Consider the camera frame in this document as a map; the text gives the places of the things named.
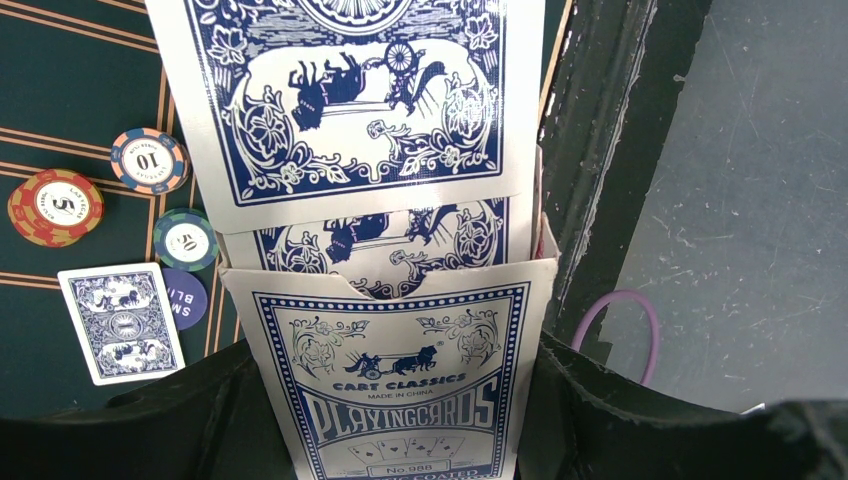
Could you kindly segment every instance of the blue and white card back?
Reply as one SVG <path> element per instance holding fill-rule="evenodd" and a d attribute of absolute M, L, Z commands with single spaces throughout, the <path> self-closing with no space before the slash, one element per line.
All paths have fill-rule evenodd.
<path fill-rule="evenodd" d="M 364 295 L 414 292 L 429 272 L 530 259 L 528 195 L 224 235 L 234 268 L 339 274 Z"/>
<path fill-rule="evenodd" d="M 147 0 L 216 230 L 533 188 L 543 0 Z"/>
<path fill-rule="evenodd" d="M 155 263 L 59 272 L 95 385 L 150 380 L 185 366 Z"/>

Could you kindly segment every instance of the purple chip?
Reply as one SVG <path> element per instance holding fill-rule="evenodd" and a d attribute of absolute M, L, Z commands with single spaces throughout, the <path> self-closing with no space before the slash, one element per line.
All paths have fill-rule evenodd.
<path fill-rule="evenodd" d="M 186 330 L 203 318 L 209 299 L 206 289 L 194 275 L 175 268 L 163 268 L 165 287 L 177 330 Z"/>

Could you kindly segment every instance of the gray floor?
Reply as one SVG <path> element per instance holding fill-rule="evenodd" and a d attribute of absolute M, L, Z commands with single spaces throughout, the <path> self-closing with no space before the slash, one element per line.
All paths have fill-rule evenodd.
<path fill-rule="evenodd" d="M 848 2 L 714 0 L 618 288 L 652 388 L 742 411 L 848 397 Z M 638 379 L 638 307 L 608 366 Z"/>

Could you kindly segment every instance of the green poker chip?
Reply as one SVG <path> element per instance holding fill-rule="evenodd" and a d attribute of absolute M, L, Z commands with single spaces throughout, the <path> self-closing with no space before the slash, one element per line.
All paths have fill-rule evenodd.
<path fill-rule="evenodd" d="M 196 272 L 212 265 L 218 257 L 215 231 L 203 212 L 175 208 L 156 221 L 153 245 L 165 265 Z"/>

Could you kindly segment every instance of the table felt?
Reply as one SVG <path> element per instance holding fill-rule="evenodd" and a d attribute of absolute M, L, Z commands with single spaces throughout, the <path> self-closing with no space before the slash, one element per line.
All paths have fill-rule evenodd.
<path fill-rule="evenodd" d="M 565 4 L 546 0 L 543 70 Z M 62 270 L 156 261 L 156 220 L 172 208 L 203 210 L 193 176 L 155 197 L 115 178 L 112 142 L 137 127 L 183 141 L 143 0 L 0 0 L 0 196 L 42 169 L 67 168 L 91 179 L 105 199 L 97 229 L 61 249 L 31 244 L 0 219 L 2 417 L 97 409 L 147 383 L 92 384 L 56 280 Z M 186 365 L 243 337 L 215 266 L 195 273 L 209 305 L 180 332 Z"/>

